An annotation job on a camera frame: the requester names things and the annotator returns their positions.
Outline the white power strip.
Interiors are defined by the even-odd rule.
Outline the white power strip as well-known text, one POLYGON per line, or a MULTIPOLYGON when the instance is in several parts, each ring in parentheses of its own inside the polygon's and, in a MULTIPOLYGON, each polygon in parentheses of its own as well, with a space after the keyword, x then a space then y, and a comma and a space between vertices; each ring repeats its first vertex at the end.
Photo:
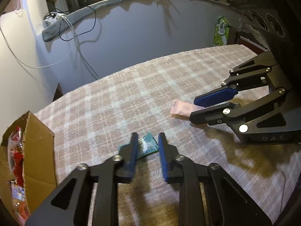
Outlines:
POLYGON ((44 18, 44 21, 45 21, 46 26, 48 27, 61 19, 62 18, 60 15, 54 14, 54 15, 46 16, 44 18))

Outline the pink candy wrapper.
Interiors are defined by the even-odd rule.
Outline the pink candy wrapper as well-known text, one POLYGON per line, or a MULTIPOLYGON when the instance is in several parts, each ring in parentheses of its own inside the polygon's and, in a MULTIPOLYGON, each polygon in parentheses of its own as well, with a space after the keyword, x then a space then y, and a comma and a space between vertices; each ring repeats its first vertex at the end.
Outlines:
POLYGON ((174 115, 189 117, 192 112, 202 109, 204 109, 204 107, 175 99, 173 101, 173 104, 171 105, 170 113, 174 115))

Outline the small green candy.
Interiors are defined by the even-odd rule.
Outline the small green candy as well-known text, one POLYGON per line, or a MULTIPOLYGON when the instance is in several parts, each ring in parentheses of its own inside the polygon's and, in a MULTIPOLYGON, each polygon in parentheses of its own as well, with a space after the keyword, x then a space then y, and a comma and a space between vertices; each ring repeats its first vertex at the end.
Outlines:
MULTIPOLYGON (((132 137, 134 136, 134 133, 131 134, 130 142, 126 144, 122 144, 118 146, 118 155, 121 157, 125 157, 126 154, 132 153, 132 137)), ((139 135, 137 134, 137 143, 138 148, 135 149, 135 158, 136 160, 145 157, 147 155, 150 155, 152 153, 156 153, 159 150, 159 147, 157 145, 157 142, 155 141, 155 138, 153 135, 148 132, 146 135, 139 138, 139 135)))

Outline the clear bag of bread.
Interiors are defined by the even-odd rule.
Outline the clear bag of bread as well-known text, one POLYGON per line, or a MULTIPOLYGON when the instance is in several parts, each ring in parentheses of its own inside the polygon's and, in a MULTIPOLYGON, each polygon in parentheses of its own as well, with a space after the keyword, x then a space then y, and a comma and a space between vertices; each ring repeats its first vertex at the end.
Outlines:
POLYGON ((10 181, 10 189, 12 196, 13 211, 18 219, 20 225, 25 225, 30 217, 30 212, 27 208, 24 189, 17 185, 15 181, 10 181))

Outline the red gift box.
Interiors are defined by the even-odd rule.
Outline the red gift box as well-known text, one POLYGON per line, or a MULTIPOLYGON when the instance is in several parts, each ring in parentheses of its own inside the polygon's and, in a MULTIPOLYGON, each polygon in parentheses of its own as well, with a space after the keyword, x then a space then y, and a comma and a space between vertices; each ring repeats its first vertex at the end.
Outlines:
POLYGON ((239 45, 244 45, 257 55, 269 51, 269 49, 263 47, 251 33, 236 32, 234 42, 239 45))

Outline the brown cardboard box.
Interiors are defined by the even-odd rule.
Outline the brown cardboard box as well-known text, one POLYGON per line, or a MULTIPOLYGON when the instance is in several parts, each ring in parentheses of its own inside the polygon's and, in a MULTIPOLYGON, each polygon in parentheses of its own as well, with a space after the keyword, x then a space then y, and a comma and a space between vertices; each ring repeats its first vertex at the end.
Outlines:
POLYGON ((10 181, 15 181, 15 177, 8 165, 8 139, 17 126, 22 129, 23 189, 30 214, 56 188, 57 182, 54 165, 54 133, 28 111, 8 127, 1 141, 1 200, 18 222, 13 211, 9 184, 10 181))

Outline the plaid tablecloth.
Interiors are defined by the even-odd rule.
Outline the plaid tablecloth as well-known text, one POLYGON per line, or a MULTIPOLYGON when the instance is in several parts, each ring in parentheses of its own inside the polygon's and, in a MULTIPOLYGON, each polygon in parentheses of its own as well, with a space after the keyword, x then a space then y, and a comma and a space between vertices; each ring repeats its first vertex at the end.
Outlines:
POLYGON ((243 145, 225 124, 196 126, 170 113, 175 99, 192 103, 254 56, 237 44, 191 50, 137 64, 65 94, 36 113, 55 134, 57 181, 80 163, 104 162, 133 132, 163 132, 194 162, 220 164, 275 222, 300 174, 300 145, 243 145))

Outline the green paper gift bag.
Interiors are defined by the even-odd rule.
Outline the green paper gift bag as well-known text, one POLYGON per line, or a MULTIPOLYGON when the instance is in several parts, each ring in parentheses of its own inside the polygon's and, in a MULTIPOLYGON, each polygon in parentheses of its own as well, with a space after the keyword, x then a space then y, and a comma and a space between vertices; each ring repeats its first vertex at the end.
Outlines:
POLYGON ((213 39, 214 47, 227 45, 230 28, 231 25, 224 16, 218 17, 217 22, 215 24, 215 31, 214 31, 214 39, 213 39))

